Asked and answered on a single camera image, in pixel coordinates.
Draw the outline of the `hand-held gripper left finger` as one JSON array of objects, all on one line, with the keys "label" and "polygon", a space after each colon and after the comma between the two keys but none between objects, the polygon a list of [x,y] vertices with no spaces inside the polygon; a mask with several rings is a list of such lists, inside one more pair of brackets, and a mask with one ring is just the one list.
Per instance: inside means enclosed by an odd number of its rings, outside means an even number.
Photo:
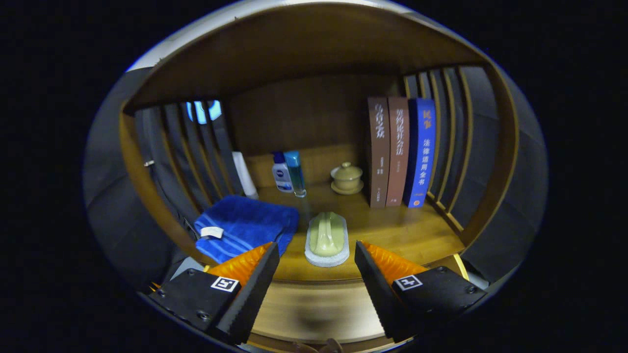
[{"label": "hand-held gripper left finger", "polygon": [[184,326],[238,346],[249,339],[279,261],[278,244],[266,243],[208,270],[184,270],[147,300]]}]

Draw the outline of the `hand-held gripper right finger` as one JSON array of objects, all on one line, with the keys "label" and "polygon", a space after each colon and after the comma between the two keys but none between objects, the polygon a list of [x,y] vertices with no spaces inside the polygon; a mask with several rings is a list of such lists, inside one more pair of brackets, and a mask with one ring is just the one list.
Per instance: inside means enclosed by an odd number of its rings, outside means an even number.
[{"label": "hand-held gripper right finger", "polygon": [[374,244],[357,241],[354,258],[385,336],[397,343],[442,330],[487,296],[446,266],[426,268]]}]

